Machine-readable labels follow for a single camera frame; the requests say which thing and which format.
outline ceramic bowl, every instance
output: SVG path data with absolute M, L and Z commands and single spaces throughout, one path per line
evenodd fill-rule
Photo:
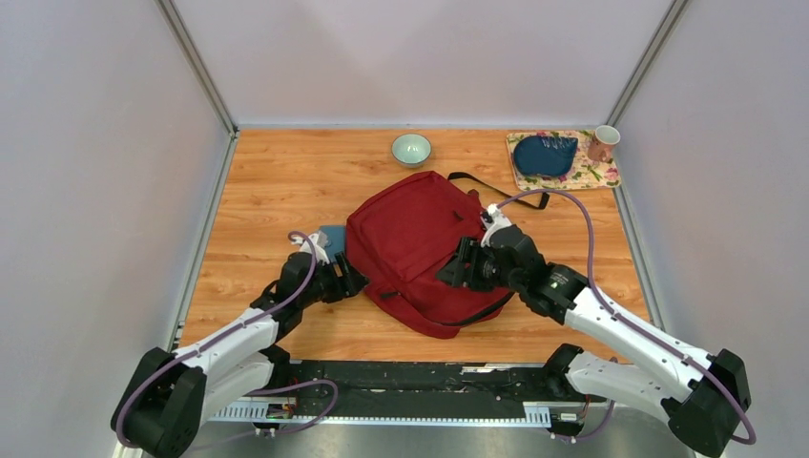
M 390 151 L 404 167 L 416 168 L 425 163 L 432 147 L 429 141 L 421 135 L 404 134 L 393 141 Z

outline wooden table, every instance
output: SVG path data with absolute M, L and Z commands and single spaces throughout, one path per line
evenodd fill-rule
M 276 279 L 297 248 L 287 233 L 312 233 L 344 224 L 363 201 L 413 173 L 395 162 L 390 144 L 400 130 L 243 131 L 218 208 L 213 233 L 189 310 L 183 344 L 224 326 Z M 416 131 L 432 143 L 420 170 L 470 172 L 507 192 L 517 192 L 506 153 L 508 131 Z M 478 189 L 484 205 L 502 200 Z M 595 277 L 602 288 L 648 319 L 633 260 L 612 191 L 576 195 L 595 227 Z M 585 272 L 587 231 L 579 210 L 552 197 L 544 211 L 510 205 L 507 216 L 531 235 L 546 260 Z M 516 297 L 496 319 L 469 326 L 455 339 L 418 334 L 380 310 L 365 295 L 309 307 L 280 345 L 299 359 L 543 362 L 561 343 L 609 357 L 594 339 L 530 312 Z

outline pink cup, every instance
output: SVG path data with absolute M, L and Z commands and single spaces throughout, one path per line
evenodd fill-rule
M 613 126 L 598 126 L 592 136 L 587 157 L 604 162 L 612 157 L 612 148 L 621 141 L 621 134 Z

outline backpack strap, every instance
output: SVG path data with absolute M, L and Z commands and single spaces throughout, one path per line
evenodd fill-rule
M 451 174 L 446 176 L 446 179 L 450 181 L 452 181 L 453 179 L 461 179 L 461 178 L 471 179 L 472 181 L 476 181 L 486 186 L 488 189 L 493 190 L 494 192 L 503 196 L 504 198 L 511 198 L 511 196 L 508 193 L 501 191 L 488 183 L 484 183 L 483 181 L 481 181 L 481 179 L 474 177 L 466 172 L 452 172 Z M 548 206 L 548 202 L 550 201 L 550 193 L 542 193 L 540 196 L 541 197 L 539 198 L 538 205 L 530 204 L 524 200 L 515 200 L 515 202 L 528 208 L 532 208 L 534 210 L 545 210 L 545 207 Z

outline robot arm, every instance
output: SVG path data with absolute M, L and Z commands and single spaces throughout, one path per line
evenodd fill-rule
M 282 379 L 273 370 L 279 354 L 274 344 L 301 322 L 303 310 L 315 302 L 356 296 L 367 284 L 343 253 L 328 258 L 325 234 L 319 232 L 309 239 L 311 243 L 294 240 L 301 249 L 290 255 L 279 279 L 233 322 L 174 354 L 160 348 L 148 351 L 114 412 L 113 430 L 118 429 L 123 415 L 123 436 L 130 445 L 154 456 L 177 457 L 211 416 L 246 393 L 274 387 L 274 380 Z M 301 287 L 313 257 L 311 279 Z M 290 298 L 291 302 L 279 307 Z M 139 389 L 142 393 L 131 401 Z
M 534 313 L 609 345 L 634 365 L 611 363 L 565 344 L 548 366 L 577 391 L 642 410 L 667 423 L 694 450 L 707 456 L 721 454 L 740 418 L 695 364 L 707 367 L 746 411 L 750 391 L 737 355 L 723 349 L 714 356 L 684 343 L 593 289 L 575 270 L 545 262 L 533 240 L 497 205 L 490 205 L 482 219 L 487 231 L 480 243 L 463 238 L 455 256 L 439 271 L 439 280 L 478 291 L 507 287 Z M 675 355 L 666 346 L 674 348 Z

